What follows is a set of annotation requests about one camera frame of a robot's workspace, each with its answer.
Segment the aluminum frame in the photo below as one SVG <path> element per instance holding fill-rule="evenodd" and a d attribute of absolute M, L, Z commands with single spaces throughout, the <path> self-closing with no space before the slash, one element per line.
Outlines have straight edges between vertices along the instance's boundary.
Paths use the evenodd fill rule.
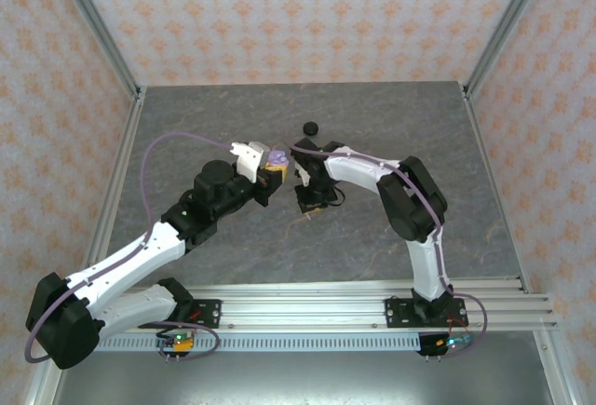
<path fill-rule="evenodd" d="M 509 2 L 508 7 L 503 13 L 503 17 L 497 23 L 493 35 L 486 44 L 470 78 L 465 84 L 466 93 L 470 98 L 473 98 L 480 91 L 484 78 L 490 72 L 509 35 L 517 25 L 520 15 L 529 3 L 530 0 L 511 0 Z"/>
<path fill-rule="evenodd" d="M 478 297 L 486 307 L 488 331 L 555 331 L 557 316 L 546 294 L 529 293 L 518 278 L 452 280 L 455 291 Z M 191 287 L 198 299 L 222 300 L 221 333 L 424 332 L 388 328 L 384 300 L 412 298 L 412 281 L 350 281 L 296 284 L 238 284 Z M 482 314 L 466 300 L 469 328 Z"/>
<path fill-rule="evenodd" d="M 114 71 L 120 80 L 120 83 L 131 98 L 136 97 L 140 86 L 135 81 L 129 66 L 122 57 L 122 54 L 118 49 L 118 45 L 110 34 L 110 31 L 108 30 L 107 26 L 105 26 L 102 16 L 100 15 L 100 11 L 93 3 L 93 0 L 74 1 L 79 7 L 81 14 L 87 21 L 89 28 L 91 28 L 91 31 L 97 38 L 106 58 L 114 67 Z"/>
<path fill-rule="evenodd" d="M 562 333 L 535 331 L 534 338 L 554 403 L 590 403 L 576 381 Z"/>
<path fill-rule="evenodd" d="M 488 179 L 493 187 L 494 199 L 496 200 L 496 205 L 499 208 L 501 213 L 501 218 L 503 219 L 503 223 L 505 224 L 505 229 L 507 230 L 509 239 L 513 243 L 513 249 L 515 250 L 515 256 L 518 260 L 518 265 L 520 266 L 521 271 L 521 282 L 523 287 L 526 290 L 531 290 L 529 286 L 529 276 L 525 269 L 525 266 L 522 263 L 522 259 L 520 259 L 520 254 L 522 252 L 519 249 L 517 244 L 517 240 L 513 238 L 511 233 L 511 219 L 505 208 L 503 207 L 503 203 L 501 202 L 501 195 L 499 194 L 499 190 L 496 184 L 496 177 L 493 173 L 493 169 L 491 167 L 491 162 L 488 158 L 488 153 L 486 152 L 486 147 L 484 147 L 484 142 L 482 141 L 480 127 L 478 126 L 478 120 L 476 119 L 476 113 L 474 112 L 474 104 L 472 103 L 472 99 L 468 96 L 466 91 L 462 88 L 462 97 L 464 100 L 464 105 L 466 106 L 467 116 L 469 117 L 469 122 L 472 125 L 472 130 L 474 131 L 474 135 L 476 136 L 476 143 L 481 150 L 482 161 L 484 162 L 484 168 L 486 169 L 486 173 L 488 174 Z"/>
<path fill-rule="evenodd" d="M 217 352 L 403 352 L 419 351 L 416 332 L 335 333 L 241 333 L 218 332 Z M 153 333 L 127 332 L 110 337 L 98 344 L 95 352 L 155 353 L 163 340 Z M 213 347 L 213 337 L 206 332 L 194 338 L 190 352 L 202 352 Z"/>
<path fill-rule="evenodd" d="M 105 257 L 110 235 L 114 226 L 122 186 L 129 165 L 130 152 L 134 143 L 134 136 L 141 118 L 142 103 L 146 88 L 141 88 L 129 107 L 126 123 L 120 132 L 120 142 L 112 166 L 110 181 L 102 198 L 102 209 L 98 214 L 94 226 L 94 233 L 88 243 L 84 266 L 93 265 Z M 27 396 L 26 405 L 47 405 L 52 403 L 56 396 L 62 371 L 51 361 L 39 363 L 34 371 Z"/>

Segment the cable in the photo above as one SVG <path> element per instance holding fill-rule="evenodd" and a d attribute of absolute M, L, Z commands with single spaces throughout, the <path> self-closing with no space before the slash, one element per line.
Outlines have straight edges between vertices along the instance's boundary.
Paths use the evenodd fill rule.
<path fill-rule="evenodd" d="M 451 322 L 449 323 L 449 336 L 451 336 L 451 333 L 452 333 L 452 330 L 454 327 L 454 322 L 458 323 L 462 328 L 464 328 L 464 331 L 466 331 L 466 333 L 469 335 L 469 330 L 467 329 L 467 324 L 464 321 L 462 321 L 459 318 L 453 318 L 451 316 L 447 316 L 447 318 L 451 320 Z"/>
<path fill-rule="evenodd" d="M 288 144 L 288 147 L 290 149 L 292 149 L 293 151 L 296 151 L 296 152 L 299 152 L 299 153 L 302 153 L 302 154 L 308 154 L 308 155 L 314 155 L 314 156 L 334 156 L 334 157 L 342 157 L 342 158 L 356 158 L 356 159 L 368 161 L 370 163 L 374 163 L 375 165 L 379 165 L 379 166 L 381 166 L 383 168 L 390 169 L 394 174 L 396 174 L 398 177 L 400 177 L 403 180 L 403 182 L 406 185 L 408 185 L 408 187 L 410 189 L 412 189 L 412 191 L 414 192 L 414 194 L 418 197 L 418 199 L 420 200 L 420 202 L 422 203 L 422 205 L 428 211 L 428 214 L 430 214 L 430 217 L 432 218 L 432 221 L 435 224 L 435 233 L 432 235 L 432 238 L 433 238 L 433 244 L 434 244 L 434 247 L 435 247 L 435 254 L 437 256 L 437 267 L 439 269 L 440 284 L 453 297 L 457 297 L 457 298 L 468 298 L 469 300 L 472 300 L 473 302 L 475 302 L 479 306 L 479 308 L 481 309 L 481 312 L 482 312 L 482 319 L 483 319 L 482 329 L 481 329 L 481 332 L 480 332 L 479 336 L 474 340 L 474 342 L 472 344 L 464 347 L 463 349 L 457 351 L 457 352 L 454 352 L 452 354 L 447 354 L 445 356 L 442 356 L 442 358 L 458 357 L 458 356 L 466 353 L 470 348 L 476 347 L 476 345 L 482 340 L 482 338 L 484 338 L 484 335 L 486 334 L 486 328 L 488 327 L 488 314 L 486 312 L 486 307 L 484 307 L 484 304 L 482 303 L 482 301 L 479 300 L 478 298 L 476 298 L 474 295 L 470 295 L 469 293 L 454 292 L 447 285 L 447 282 L 445 281 L 445 273 L 443 272 L 443 254 L 442 254 L 442 250 L 441 250 L 440 245 L 439 245 L 439 235 L 440 235 L 440 231 L 442 229 L 442 225 L 440 223 L 439 216 L 437 216 L 437 213 L 430 206 L 430 203 L 428 203 L 428 200 L 420 192 L 420 190 L 418 189 L 418 187 L 410 180 L 410 178 L 405 173 L 403 173 L 401 170 L 399 170 L 398 168 L 392 166 L 391 164 L 387 163 L 386 161 L 383 161 L 383 160 L 381 160 L 379 158 L 375 158 L 373 156 L 369 156 L 369 155 L 365 155 L 365 154 L 359 154 L 359 153 L 356 153 L 356 152 L 353 152 L 352 153 L 352 152 L 320 152 L 320 151 L 309 151 L 307 149 L 303 149 L 301 147 L 297 147 L 297 146 L 294 146 L 294 145 L 291 145 L 291 144 Z"/>
<path fill-rule="evenodd" d="M 192 356 L 189 355 L 189 356 L 185 356 L 185 357 L 176 357 L 176 361 L 178 361 L 178 362 L 190 361 L 190 360 L 195 360 L 197 358 L 209 356 L 209 355 L 213 354 L 217 350 L 217 348 L 220 347 L 220 344 L 222 343 L 222 339 L 220 338 L 220 336 L 218 335 L 218 333 L 216 331 L 214 331 L 211 328 L 208 328 L 207 326 L 201 326 L 200 324 L 177 323 L 176 321 L 156 321 L 155 323 L 152 323 L 152 324 L 156 324 L 156 325 L 160 325 L 160 326 L 176 326 L 177 328 L 198 329 L 199 331 L 207 331 L 208 333 L 213 335 L 213 338 L 215 338 L 215 344 L 211 347 L 211 349 L 208 349 L 207 351 L 199 352 L 197 354 L 193 354 Z M 170 355 L 166 354 L 164 352 L 164 346 L 168 343 L 173 342 L 173 341 L 174 341 L 174 337 L 170 337 L 167 340 L 162 341 L 161 344 L 159 345 L 159 355 L 162 358 L 164 358 L 166 361 L 169 361 Z"/>
<path fill-rule="evenodd" d="M 134 249 L 133 251 L 131 251 L 127 256 L 125 256 L 121 260 L 116 261 L 112 265 L 108 265 L 107 267 L 105 267 L 104 269 L 100 270 L 99 272 L 93 274 L 89 278 L 87 278 L 87 279 L 79 282 L 75 286 L 71 287 L 69 290 L 67 290 L 65 293 L 63 293 L 54 303 L 52 303 L 47 308 L 47 310 L 42 314 L 42 316 L 35 323 L 34 327 L 31 329 L 31 333 L 27 337 L 27 342 L 25 343 L 25 360 L 27 360 L 29 363 L 40 363 L 42 361 L 46 361 L 46 360 L 49 359 L 49 355 L 45 355 L 45 356 L 42 356 L 42 357 L 39 357 L 39 358 L 34 358 L 33 355 L 31 354 L 31 350 L 32 350 L 33 345 L 34 345 L 35 338 L 37 337 L 37 333 L 39 332 L 39 330 L 41 329 L 41 327 L 44 325 L 44 323 L 47 321 L 47 319 L 54 313 L 54 311 L 58 307 L 60 307 L 60 305 L 62 303 L 64 303 L 64 301 L 66 301 L 66 299 L 68 299 L 71 295 L 73 295 L 74 293 L 76 293 L 78 290 L 81 290 L 83 287 L 89 285 L 91 282 L 93 282 L 98 277 L 102 277 L 106 273 L 109 273 L 112 270 L 114 270 L 117 267 L 119 267 L 120 265 L 122 265 L 122 264 L 127 263 L 128 261 L 130 261 L 137 254 L 139 254 L 139 252 L 144 248 L 145 243 L 149 241 L 149 238 L 151 237 L 151 234 L 153 234 L 154 217 L 153 217 L 153 212 L 151 211 L 151 207 L 149 206 L 149 201 L 147 200 L 147 193 L 146 193 L 146 190 L 145 190 L 145 170 L 147 168 L 147 163 L 149 161 L 149 156 L 151 155 L 151 153 L 153 152 L 153 150 L 155 149 L 155 147 L 159 143 L 161 143 L 164 140 L 166 140 L 168 138 L 171 138 L 171 137 L 192 138 L 192 139 L 195 139 L 195 140 L 200 140 L 202 142 L 207 142 L 209 144 L 213 144 L 214 146 L 222 147 L 223 149 L 227 149 L 227 150 L 231 150 L 232 149 L 232 145 L 231 144 L 223 144 L 221 142 L 217 142 L 215 140 L 212 140 L 212 139 L 203 137 L 202 135 L 198 135 L 198 134 L 190 133 L 190 132 L 169 132 L 169 133 L 166 133 L 166 134 L 164 134 L 164 135 L 156 138 L 149 145 L 149 147 L 145 151 L 144 156 L 142 157 L 141 176 L 140 176 L 140 179 L 139 179 L 139 182 L 140 182 L 140 185 L 141 185 L 142 203 L 143 203 L 143 205 L 145 207 L 145 212 L 147 213 L 147 219 L 148 219 L 147 231 L 145 232 L 145 239 L 144 239 L 144 241 L 142 241 L 136 249 Z"/>
<path fill-rule="evenodd" d="M 449 321 L 449 337 L 451 337 L 451 331 L 454 329 L 454 321 L 452 320 L 451 316 L 447 314 L 447 321 Z"/>
<path fill-rule="evenodd" d="M 162 329 L 161 331 L 159 331 L 158 333 L 156 333 L 156 337 L 157 338 L 169 338 L 169 335 L 166 335 L 166 333 L 168 332 L 172 332 L 175 329 L 178 329 L 178 326 L 168 326 L 165 329 Z"/>

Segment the wall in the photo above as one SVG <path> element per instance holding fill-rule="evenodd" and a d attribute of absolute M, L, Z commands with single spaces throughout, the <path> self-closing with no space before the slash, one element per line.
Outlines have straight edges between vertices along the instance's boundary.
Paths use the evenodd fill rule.
<path fill-rule="evenodd" d="M 474 101 L 532 287 L 596 398 L 596 0 L 535 0 Z"/>
<path fill-rule="evenodd" d="M 20 404 L 35 285 L 80 267 L 130 100 L 73 0 L 0 6 L 0 402 Z"/>
<path fill-rule="evenodd" d="M 509 0 L 94 0 L 142 85 L 465 82 Z"/>

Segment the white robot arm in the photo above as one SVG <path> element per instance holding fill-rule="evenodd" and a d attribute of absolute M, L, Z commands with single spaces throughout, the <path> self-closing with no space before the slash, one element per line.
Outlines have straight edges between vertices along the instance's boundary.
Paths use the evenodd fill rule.
<path fill-rule="evenodd" d="M 319 156 L 313 152 L 333 155 Z M 334 186 L 338 182 L 354 183 L 378 194 L 391 226 L 406 240 L 413 267 L 415 294 L 427 302 L 433 302 L 445 293 L 441 274 L 446 284 L 449 284 L 449 279 L 444 275 L 442 258 L 437 254 L 442 231 L 433 236 L 436 226 L 432 218 L 420 202 L 411 196 L 407 186 L 393 170 L 388 168 L 399 168 L 404 172 L 424 193 L 443 223 L 447 202 L 420 160 L 414 157 L 402 162 L 384 160 L 358 153 L 339 142 L 330 142 L 319 148 L 307 138 L 292 147 L 291 155 L 296 160 L 297 175 L 302 180 L 302 185 L 296 186 L 295 191 L 303 212 L 325 208 L 335 202 L 337 194 Z"/>
<path fill-rule="evenodd" d="M 85 284 L 49 315 L 35 336 L 59 368 L 74 366 L 101 339 L 121 331 L 154 321 L 188 319 L 193 298 L 175 279 L 164 279 L 133 295 L 121 294 L 213 236 L 219 219 L 251 199 L 268 205 L 285 174 L 280 167 L 267 166 L 269 149 L 258 142 L 233 143 L 230 152 L 237 155 L 236 164 L 208 162 L 195 177 L 193 189 L 154 224 L 148 241 L 146 235 L 140 236 L 85 270 L 65 279 L 52 273 L 38 283 L 26 322 L 29 331 L 57 298 Z M 142 249 L 130 257 L 140 245 Z M 102 276 L 93 277 L 106 269 Z"/>

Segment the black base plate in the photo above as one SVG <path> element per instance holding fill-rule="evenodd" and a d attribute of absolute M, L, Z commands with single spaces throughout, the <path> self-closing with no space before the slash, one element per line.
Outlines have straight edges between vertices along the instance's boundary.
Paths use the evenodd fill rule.
<path fill-rule="evenodd" d="M 385 300 L 385 318 L 388 328 L 449 328 L 447 316 L 460 319 L 466 323 L 466 326 L 469 324 L 466 304 L 459 298 L 450 299 L 443 313 L 428 321 L 424 321 L 415 313 L 412 298 L 392 297 Z M 453 327 L 461 328 L 462 325 L 454 321 Z"/>
<path fill-rule="evenodd" d="M 220 318 L 222 317 L 222 300 L 193 300 L 188 319 L 185 323 L 200 324 L 210 329 L 220 327 Z M 168 326 L 158 326 L 154 324 L 145 324 L 139 326 L 143 329 L 167 329 Z"/>

